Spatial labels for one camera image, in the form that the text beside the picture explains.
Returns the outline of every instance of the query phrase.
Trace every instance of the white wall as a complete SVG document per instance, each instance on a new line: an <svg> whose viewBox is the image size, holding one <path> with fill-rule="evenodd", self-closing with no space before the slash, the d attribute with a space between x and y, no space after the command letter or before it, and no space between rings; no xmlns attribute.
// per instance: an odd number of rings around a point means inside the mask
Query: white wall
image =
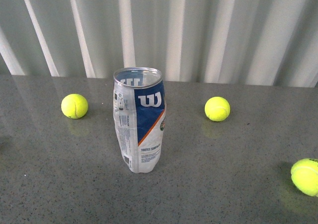
<svg viewBox="0 0 318 224"><path fill-rule="evenodd" d="M314 87L318 0L0 0L0 74Z"/></svg>

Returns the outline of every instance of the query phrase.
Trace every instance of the wilson logo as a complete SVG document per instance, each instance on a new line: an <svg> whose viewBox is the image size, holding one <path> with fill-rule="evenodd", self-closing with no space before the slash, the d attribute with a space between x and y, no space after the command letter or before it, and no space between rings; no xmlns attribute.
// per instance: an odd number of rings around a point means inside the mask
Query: wilson logo
<svg viewBox="0 0 318 224"><path fill-rule="evenodd" d="M129 85L129 86L139 86L140 79L139 78L127 78L121 79L121 83Z"/></svg>
<svg viewBox="0 0 318 224"><path fill-rule="evenodd" d="M161 105L161 93L151 94L147 96L138 96L140 99L140 104L145 107L153 106L160 107Z"/></svg>

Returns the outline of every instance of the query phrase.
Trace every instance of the crushed can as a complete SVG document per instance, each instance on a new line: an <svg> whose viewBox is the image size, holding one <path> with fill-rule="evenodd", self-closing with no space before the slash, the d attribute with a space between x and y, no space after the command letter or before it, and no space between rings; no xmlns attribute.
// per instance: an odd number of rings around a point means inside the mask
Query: crushed can
<svg viewBox="0 0 318 224"><path fill-rule="evenodd" d="M114 73L113 117L122 157L134 173L157 164L166 114L162 74L152 68Z"/></svg>

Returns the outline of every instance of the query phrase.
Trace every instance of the yellow tennis ball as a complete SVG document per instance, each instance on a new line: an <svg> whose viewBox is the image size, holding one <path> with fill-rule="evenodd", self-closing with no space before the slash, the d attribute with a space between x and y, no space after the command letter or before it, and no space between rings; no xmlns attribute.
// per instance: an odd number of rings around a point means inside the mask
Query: yellow tennis ball
<svg viewBox="0 0 318 224"><path fill-rule="evenodd" d="M215 96L205 103L204 111L212 121L223 121L230 114L230 104L224 98Z"/></svg>
<svg viewBox="0 0 318 224"><path fill-rule="evenodd" d="M82 95L70 94L63 99L61 109L67 117L78 119L86 114L88 102Z"/></svg>
<svg viewBox="0 0 318 224"><path fill-rule="evenodd" d="M292 181L296 187L309 196L318 197L318 159L304 158L291 169Z"/></svg>

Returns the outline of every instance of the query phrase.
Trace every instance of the granite surface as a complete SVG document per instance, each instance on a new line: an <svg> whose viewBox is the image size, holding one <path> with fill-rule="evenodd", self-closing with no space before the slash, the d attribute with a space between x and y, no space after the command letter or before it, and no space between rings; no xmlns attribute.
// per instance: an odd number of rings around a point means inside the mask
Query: granite surface
<svg viewBox="0 0 318 224"><path fill-rule="evenodd" d="M147 174L123 161L113 81L0 75L0 223L318 223L318 198L292 184L318 157L318 88L165 82L161 157ZM71 120L62 99L80 93ZM231 104L223 122L204 104Z"/></svg>

